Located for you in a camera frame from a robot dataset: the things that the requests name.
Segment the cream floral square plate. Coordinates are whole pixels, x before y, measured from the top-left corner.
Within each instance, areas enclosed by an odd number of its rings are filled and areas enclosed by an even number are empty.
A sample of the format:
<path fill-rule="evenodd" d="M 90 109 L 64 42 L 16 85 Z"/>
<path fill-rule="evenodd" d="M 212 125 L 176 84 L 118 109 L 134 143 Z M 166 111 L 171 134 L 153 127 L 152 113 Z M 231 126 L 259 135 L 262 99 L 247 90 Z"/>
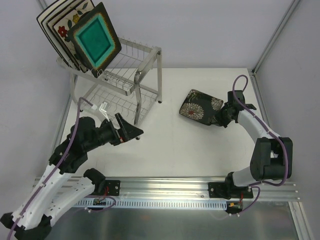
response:
<path fill-rule="evenodd" d="M 69 67 L 79 70 L 76 67 L 72 67 L 71 64 L 73 64 L 73 62 L 67 55 L 65 49 L 63 48 L 61 42 L 58 39 L 57 34 L 52 29 L 53 19 L 58 16 L 58 14 L 62 11 L 62 8 L 66 6 L 66 4 L 67 0 L 56 0 L 37 17 L 37 21 L 42 31 L 46 35 L 47 39 L 49 40 L 53 48 L 56 50 L 58 55 L 62 58 L 62 60 Z"/>
<path fill-rule="evenodd" d="M 62 11 L 53 19 L 52 30 L 56 33 L 58 40 L 66 51 L 69 59 L 73 62 L 71 65 L 82 72 L 88 69 L 80 61 L 74 44 L 72 43 L 68 31 L 74 27 L 81 17 L 90 12 L 95 7 L 91 0 L 67 0 Z"/>

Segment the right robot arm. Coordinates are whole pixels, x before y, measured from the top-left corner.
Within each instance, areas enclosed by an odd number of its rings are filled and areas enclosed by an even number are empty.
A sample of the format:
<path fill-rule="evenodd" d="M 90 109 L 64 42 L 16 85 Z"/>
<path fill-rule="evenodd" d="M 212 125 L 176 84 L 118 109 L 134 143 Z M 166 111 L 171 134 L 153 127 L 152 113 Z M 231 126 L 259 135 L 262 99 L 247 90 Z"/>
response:
<path fill-rule="evenodd" d="M 277 187 L 292 176 L 293 141 L 271 130 L 257 116 L 256 107 L 246 103 L 242 90 L 228 92 L 227 102 L 216 117 L 223 127 L 232 121 L 240 124 L 255 146 L 248 167 L 230 172 L 223 182 L 208 183 L 210 198 L 251 199 L 252 187 L 261 183 Z"/>

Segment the round cream plate brown rim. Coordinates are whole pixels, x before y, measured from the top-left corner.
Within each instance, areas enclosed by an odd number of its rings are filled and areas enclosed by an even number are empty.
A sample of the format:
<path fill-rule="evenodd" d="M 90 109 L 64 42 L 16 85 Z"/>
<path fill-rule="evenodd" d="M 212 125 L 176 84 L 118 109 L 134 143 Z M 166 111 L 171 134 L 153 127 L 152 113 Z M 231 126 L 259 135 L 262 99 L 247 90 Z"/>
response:
<path fill-rule="evenodd" d="M 84 70 L 82 70 L 82 72 L 86 72 L 88 70 L 88 63 L 85 59 L 85 57 L 82 54 L 82 51 L 80 50 L 80 46 L 78 43 L 76 43 L 76 39 L 74 37 L 74 29 L 79 25 L 79 22 L 85 18 L 85 16 L 88 14 L 88 12 L 84 13 L 83 15 L 81 15 L 78 18 L 78 22 L 75 23 L 72 27 L 71 27 L 71 33 L 69 34 L 69 36 L 71 36 L 71 42 L 73 44 L 74 47 L 74 51 L 75 51 L 75 58 L 80 62 L 80 65 L 82 65 L 82 67 L 84 68 Z"/>

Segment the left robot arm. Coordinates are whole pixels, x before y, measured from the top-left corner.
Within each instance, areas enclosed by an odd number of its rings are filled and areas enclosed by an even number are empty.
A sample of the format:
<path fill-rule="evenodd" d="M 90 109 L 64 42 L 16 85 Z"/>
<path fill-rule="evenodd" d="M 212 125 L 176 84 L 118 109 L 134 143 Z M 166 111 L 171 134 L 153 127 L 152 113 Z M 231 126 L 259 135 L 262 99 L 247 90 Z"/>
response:
<path fill-rule="evenodd" d="M 17 210 L 4 213 L 0 218 L 10 230 L 8 239 L 44 240 L 56 222 L 78 201 L 89 195 L 108 196 L 106 177 L 95 168 L 86 170 L 83 177 L 60 197 L 56 194 L 88 160 L 88 152 L 105 144 L 118 146 L 144 133 L 124 120 L 120 113 L 115 117 L 119 128 L 107 119 L 99 127 L 91 117 L 76 119 L 66 140 L 55 148 L 29 199 Z"/>

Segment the black dahlia square plate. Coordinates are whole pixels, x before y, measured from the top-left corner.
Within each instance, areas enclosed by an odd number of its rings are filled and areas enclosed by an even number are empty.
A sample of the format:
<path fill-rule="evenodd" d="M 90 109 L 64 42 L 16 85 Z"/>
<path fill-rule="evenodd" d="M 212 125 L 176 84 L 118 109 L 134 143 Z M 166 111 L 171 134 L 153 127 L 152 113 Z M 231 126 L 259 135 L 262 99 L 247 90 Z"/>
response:
<path fill-rule="evenodd" d="M 210 120 L 222 108 L 224 101 L 196 89 L 192 89 L 183 101 L 179 114 L 210 126 Z"/>

